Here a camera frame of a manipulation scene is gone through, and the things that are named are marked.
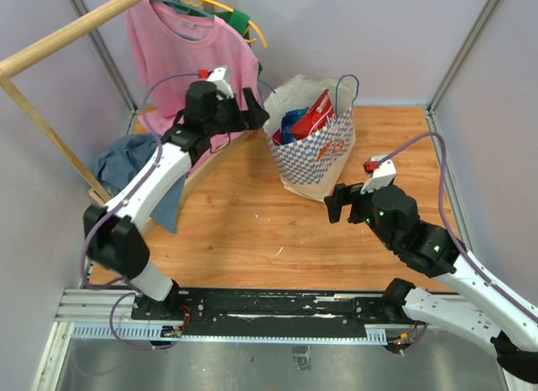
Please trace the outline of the red Chuba chips bag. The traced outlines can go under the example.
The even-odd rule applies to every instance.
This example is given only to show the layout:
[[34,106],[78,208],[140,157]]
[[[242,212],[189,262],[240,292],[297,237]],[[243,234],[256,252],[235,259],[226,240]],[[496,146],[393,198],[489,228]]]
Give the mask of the red Chuba chips bag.
[[296,140],[302,140],[324,128],[335,118],[329,89],[325,89],[306,114],[295,123],[290,133]]

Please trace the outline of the blue crumpled cloth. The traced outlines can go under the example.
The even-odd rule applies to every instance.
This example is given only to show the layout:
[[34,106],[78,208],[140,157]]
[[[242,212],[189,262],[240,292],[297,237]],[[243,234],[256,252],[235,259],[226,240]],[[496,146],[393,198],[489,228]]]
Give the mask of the blue crumpled cloth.
[[[126,135],[98,157],[93,173],[95,178],[114,197],[142,170],[156,152],[156,142],[150,134]],[[179,178],[151,213],[160,226],[177,233],[177,213],[187,175]]]

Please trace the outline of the pink t-shirt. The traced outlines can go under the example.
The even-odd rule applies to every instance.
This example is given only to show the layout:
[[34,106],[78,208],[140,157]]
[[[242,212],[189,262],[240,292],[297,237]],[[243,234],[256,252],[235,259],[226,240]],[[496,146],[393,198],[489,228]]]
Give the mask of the pink t-shirt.
[[156,87],[150,98],[156,110],[147,114],[159,135],[171,128],[177,112],[185,108],[186,91],[195,72],[228,66],[229,83],[241,109],[242,89],[257,92],[261,66],[244,39],[221,18],[176,13],[164,3],[144,0],[126,13],[126,30],[140,80],[148,87],[162,78],[177,77]]

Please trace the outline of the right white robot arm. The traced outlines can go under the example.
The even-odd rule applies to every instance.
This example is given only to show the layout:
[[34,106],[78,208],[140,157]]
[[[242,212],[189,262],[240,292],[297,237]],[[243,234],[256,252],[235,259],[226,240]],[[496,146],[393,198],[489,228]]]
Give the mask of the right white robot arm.
[[537,308],[495,277],[451,232],[423,221],[414,198],[396,185],[365,193],[361,184],[335,186],[324,198],[329,220],[350,206],[351,224],[366,224],[408,268],[445,284],[472,304],[451,305],[412,283],[391,282],[381,302],[392,324],[405,318],[438,326],[495,355],[508,373],[537,382]]

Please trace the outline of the blue snack bag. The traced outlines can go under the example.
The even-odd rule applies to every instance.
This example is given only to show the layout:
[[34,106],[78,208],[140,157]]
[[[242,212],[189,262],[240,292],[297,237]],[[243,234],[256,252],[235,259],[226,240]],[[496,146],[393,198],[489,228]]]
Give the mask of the blue snack bag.
[[282,118],[280,129],[283,145],[287,145],[297,141],[297,139],[291,132],[291,129],[308,112],[308,110],[308,108],[300,108],[285,113]]

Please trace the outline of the blue checkered paper bag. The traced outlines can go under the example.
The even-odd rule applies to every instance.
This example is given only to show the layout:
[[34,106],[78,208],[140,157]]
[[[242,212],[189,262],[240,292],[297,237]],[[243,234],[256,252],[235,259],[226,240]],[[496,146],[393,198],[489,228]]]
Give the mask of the blue checkered paper bag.
[[[277,87],[264,102],[270,118],[263,130],[284,187],[304,198],[323,201],[342,173],[356,143],[354,102],[360,82],[357,76],[306,77],[297,75]],[[327,90],[335,110],[324,128],[301,140],[276,145],[272,139],[285,113],[314,105]]]

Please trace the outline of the wooden clothes rack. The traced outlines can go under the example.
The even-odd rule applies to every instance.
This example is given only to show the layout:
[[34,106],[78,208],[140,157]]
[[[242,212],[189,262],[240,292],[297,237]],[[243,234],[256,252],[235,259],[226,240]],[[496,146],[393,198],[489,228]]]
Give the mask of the wooden clothes rack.
[[[1,57],[76,15],[68,0],[1,0]],[[127,107],[87,37],[12,79],[85,166],[126,128]],[[88,184],[5,93],[1,94],[1,237],[78,236]]]

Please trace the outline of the pink snack bag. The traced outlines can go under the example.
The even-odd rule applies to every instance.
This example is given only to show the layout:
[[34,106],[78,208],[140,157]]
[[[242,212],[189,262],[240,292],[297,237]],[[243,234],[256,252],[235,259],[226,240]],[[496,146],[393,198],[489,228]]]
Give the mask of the pink snack bag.
[[275,145],[275,146],[282,145],[282,133],[281,133],[280,130],[277,130],[277,131],[272,135],[272,143],[273,143],[273,145]]

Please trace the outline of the green garment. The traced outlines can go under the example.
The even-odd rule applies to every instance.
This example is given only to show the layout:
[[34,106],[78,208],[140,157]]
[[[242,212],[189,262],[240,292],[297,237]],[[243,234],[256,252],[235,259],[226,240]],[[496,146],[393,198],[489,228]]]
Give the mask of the green garment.
[[251,17],[241,12],[238,9],[228,8],[224,4],[217,4],[214,0],[181,0],[187,5],[191,5],[195,8],[203,9],[214,17],[221,18],[227,25],[229,25],[235,32],[237,32],[248,46],[252,46],[256,42],[256,37],[251,38],[250,31],[256,29],[254,23],[251,21]]

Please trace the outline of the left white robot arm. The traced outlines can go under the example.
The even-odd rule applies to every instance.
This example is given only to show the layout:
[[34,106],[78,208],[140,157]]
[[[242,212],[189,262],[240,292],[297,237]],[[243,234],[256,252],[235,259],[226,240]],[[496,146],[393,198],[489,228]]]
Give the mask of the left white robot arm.
[[104,206],[91,206],[83,215],[82,259],[116,272],[151,300],[150,309],[162,320],[174,318],[183,302],[178,284],[150,259],[142,231],[169,189],[210,149],[214,136],[257,130],[268,120],[250,88],[243,98],[245,109],[226,82],[193,82],[172,127],[153,136],[156,151],[140,173]]

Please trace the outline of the grey-blue hanger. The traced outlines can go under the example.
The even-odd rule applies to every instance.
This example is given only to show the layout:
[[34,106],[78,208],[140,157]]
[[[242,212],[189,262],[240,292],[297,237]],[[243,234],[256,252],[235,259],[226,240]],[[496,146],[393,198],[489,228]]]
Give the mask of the grey-blue hanger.
[[150,0],[151,2],[164,3],[172,8],[178,14],[192,15],[197,17],[206,17],[214,19],[214,15],[199,8],[183,3],[181,0]]

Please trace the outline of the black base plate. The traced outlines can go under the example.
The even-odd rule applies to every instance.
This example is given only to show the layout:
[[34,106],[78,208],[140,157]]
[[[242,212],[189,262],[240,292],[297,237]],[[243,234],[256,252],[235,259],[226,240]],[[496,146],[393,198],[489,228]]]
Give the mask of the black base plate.
[[188,314],[190,336],[224,338],[356,338],[367,325],[410,325],[380,292],[312,289],[182,288],[175,308],[145,295],[134,299],[133,320],[178,322]]

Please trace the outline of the yellow hanger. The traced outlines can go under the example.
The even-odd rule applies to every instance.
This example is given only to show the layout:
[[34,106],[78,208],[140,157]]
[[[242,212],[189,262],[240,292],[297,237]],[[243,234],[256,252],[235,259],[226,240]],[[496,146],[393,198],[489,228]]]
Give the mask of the yellow hanger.
[[221,17],[228,25],[235,29],[245,41],[251,45],[260,42],[264,48],[268,47],[266,36],[251,17],[218,0],[171,0],[171,5],[180,10],[193,11],[199,15],[203,12]]

